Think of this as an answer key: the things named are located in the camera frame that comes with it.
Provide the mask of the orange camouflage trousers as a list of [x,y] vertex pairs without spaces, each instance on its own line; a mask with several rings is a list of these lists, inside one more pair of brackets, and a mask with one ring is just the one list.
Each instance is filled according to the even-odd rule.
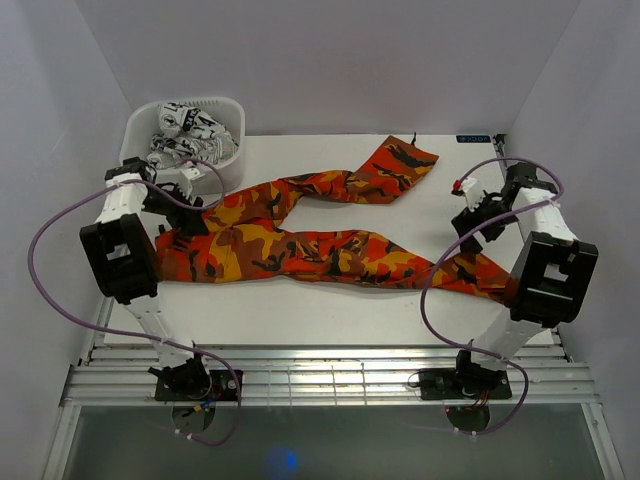
[[437,267],[376,232],[291,232],[281,227],[306,196],[390,204],[417,185],[437,160],[437,155],[389,136],[355,171],[284,177],[228,194],[202,213],[206,235],[186,236],[172,228],[156,237],[163,277],[229,283],[287,276],[409,290],[431,285],[501,302],[508,273],[482,253],[457,253]]

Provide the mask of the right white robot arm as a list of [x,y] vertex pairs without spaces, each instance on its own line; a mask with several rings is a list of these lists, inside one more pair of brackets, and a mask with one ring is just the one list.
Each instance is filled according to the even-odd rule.
[[577,317],[599,253],[569,229],[557,204],[559,186],[540,179],[530,163],[509,166],[498,192],[487,192],[470,176],[456,181],[452,192],[466,201],[452,220],[461,252],[481,253],[473,228],[491,242],[516,223],[524,239],[506,279],[504,311],[470,350],[458,353],[451,373],[454,390],[474,397],[506,386],[507,361],[532,337]]

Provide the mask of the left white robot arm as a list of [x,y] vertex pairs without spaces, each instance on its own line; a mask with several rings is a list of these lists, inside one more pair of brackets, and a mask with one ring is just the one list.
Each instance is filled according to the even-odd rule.
[[190,196],[185,178],[157,185],[152,166],[139,157],[108,170],[105,185],[111,190],[99,217],[79,232],[97,285],[153,337],[160,366],[150,373],[158,382],[180,399],[203,399],[212,389],[212,376],[200,354],[173,345],[180,340],[160,305],[159,256],[140,219],[148,212],[163,216],[179,233],[204,235],[203,200]]

